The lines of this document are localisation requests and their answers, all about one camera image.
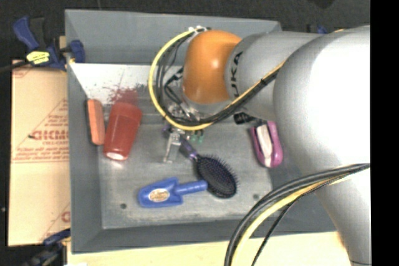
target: blue toy shovel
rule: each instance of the blue toy shovel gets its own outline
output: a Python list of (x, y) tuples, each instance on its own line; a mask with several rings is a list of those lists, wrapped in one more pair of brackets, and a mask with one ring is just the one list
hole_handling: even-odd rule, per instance
[(168, 178), (141, 188), (138, 202), (149, 208), (180, 205), (183, 195), (205, 191), (207, 187), (208, 183), (203, 180), (179, 184), (177, 178)]

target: robotic arm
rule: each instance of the robotic arm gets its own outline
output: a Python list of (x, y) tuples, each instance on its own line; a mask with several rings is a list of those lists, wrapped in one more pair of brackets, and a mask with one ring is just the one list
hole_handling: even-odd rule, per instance
[[(245, 104), (275, 121), (303, 174), (370, 162), (370, 26), (240, 39), (205, 31), (191, 40), (182, 94), (191, 112), (213, 114), (284, 62), (275, 81)], [(317, 192), (353, 266), (371, 265), (370, 170)]]

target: orange device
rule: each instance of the orange device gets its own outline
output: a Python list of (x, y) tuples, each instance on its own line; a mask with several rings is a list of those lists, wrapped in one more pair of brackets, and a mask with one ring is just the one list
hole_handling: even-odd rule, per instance
[(199, 104), (229, 99), (224, 66), (241, 38), (226, 31), (210, 30), (196, 36), (188, 47), (183, 72), (183, 93)]
[(86, 101), (87, 118), (89, 122), (90, 139), (95, 145), (103, 145), (105, 125), (102, 104), (96, 99)]

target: yellow cable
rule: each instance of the yellow cable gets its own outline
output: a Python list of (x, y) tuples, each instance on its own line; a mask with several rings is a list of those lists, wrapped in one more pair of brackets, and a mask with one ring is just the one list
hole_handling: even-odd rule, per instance
[[(162, 109), (162, 107), (160, 106), (160, 104), (158, 103), (158, 100), (156, 99), (155, 93), (154, 93), (154, 88), (153, 88), (153, 76), (154, 76), (154, 72), (156, 69), (156, 65), (158, 64), (158, 61), (161, 59), (162, 55), (165, 53), (166, 50), (168, 50), (169, 47), (171, 47), (175, 42), (179, 41), (180, 39), (194, 33), (197, 32), (198, 30), (200, 30), (201, 28), (197, 28), (197, 29), (193, 29), (193, 30), (189, 30), (189, 31), (185, 31), (182, 32), (181, 34), (177, 35), (176, 37), (172, 38), (171, 40), (169, 40), (162, 48), (160, 51), (158, 51), (158, 53), (156, 54), (151, 67), (150, 67), (150, 74), (148, 77), (148, 89), (150, 91), (150, 97), (151, 100), (155, 106), (155, 108), (158, 110), (158, 112), (161, 114), (161, 116), (164, 117), (164, 119), (169, 122), (171, 125), (181, 129), (181, 130), (186, 130), (186, 131), (196, 131), (196, 130), (202, 130), (207, 128), (208, 126), (212, 125), (214, 122), (207, 122), (207, 123), (203, 123), (200, 125), (196, 125), (196, 126), (186, 126), (186, 125), (181, 125), (180, 123), (177, 123), (176, 121), (174, 121), (172, 118), (170, 118), (165, 111)], [(258, 82), (256, 82), (252, 87), (248, 88), (243, 94), (241, 94), (238, 98), (236, 98), (233, 102), (231, 102), (229, 105), (225, 106), (223, 108), (223, 110), (231, 107), (232, 105), (236, 104), (240, 99), (242, 99), (246, 94), (248, 94), (253, 88), (255, 88), (257, 85), (259, 85), (264, 79), (266, 79), (268, 76), (270, 76), (271, 74), (273, 74), (274, 72), (278, 71), (283, 65), (284, 62), (281, 62), (279, 65), (277, 65), (276, 67), (274, 67), (271, 71), (269, 71), (267, 74), (265, 74), (265, 76), (263, 76), (262, 79), (260, 79)]]
[(305, 194), (306, 192), (309, 192), (311, 190), (313, 190), (314, 188), (316, 188), (317, 186), (320, 186), (334, 178), (327, 178), (324, 179), (321, 182), (316, 182), (314, 184), (311, 184), (310, 186), (306, 186), (286, 197), (284, 197), (283, 199), (281, 199), (280, 201), (274, 203), (272, 206), (270, 206), (269, 208), (267, 208), (265, 211), (263, 211), (252, 223), (251, 225), (249, 225), (249, 227), (246, 229), (246, 231), (244, 232), (243, 236), (241, 236), (237, 246), (236, 246), (236, 250), (234, 251), (234, 255), (232, 257), (232, 262), (231, 265), (235, 265), (236, 262), (238, 261), (239, 255), (243, 250), (244, 244), (249, 240), (249, 238), (252, 236), (252, 234), (254, 233), (254, 231), (259, 227), (259, 225), (261, 225), (270, 215), (272, 215), (273, 213), (277, 212), (279, 209), (281, 209), (282, 207), (292, 203), (293, 201), (295, 201), (299, 196)]
[(172, 46), (175, 42), (179, 41), (180, 39), (196, 32), (198, 29), (193, 29), (190, 31), (182, 32), (181, 34), (177, 35), (173, 39), (169, 40), (162, 48), (161, 50), (156, 54), (150, 68), (150, 75), (148, 77), (148, 89), (150, 91), (150, 97), (152, 102), (154, 103), (155, 108), (158, 110), (158, 112), (165, 118), (166, 121), (168, 121), (170, 124), (174, 125), (175, 127), (182, 129), (182, 130), (202, 130), (203, 128), (206, 128), (207, 126), (210, 126), (212, 123), (204, 123), (202, 125), (197, 125), (197, 126), (185, 126), (177, 123), (173, 119), (171, 119), (168, 115), (166, 115), (165, 111), (163, 111), (162, 107), (158, 103), (158, 100), (156, 99), (155, 93), (154, 93), (154, 88), (153, 88), (153, 77), (154, 77), (154, 72), (156, 65), (158, 64), (158, 61), (161, 59), (162, 55), (165, 53), (166, 50), (170, 46)]

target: brush bristles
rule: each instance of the brush bristles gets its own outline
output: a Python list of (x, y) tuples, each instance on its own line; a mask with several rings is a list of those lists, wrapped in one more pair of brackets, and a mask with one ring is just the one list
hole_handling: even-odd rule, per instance
[(208, 182), (208, 191), (217, 197), (229, 198), (236, 194), (238, 179), (234, 171), (220, 158), (199, 156), (196, 171), (201, 179)]

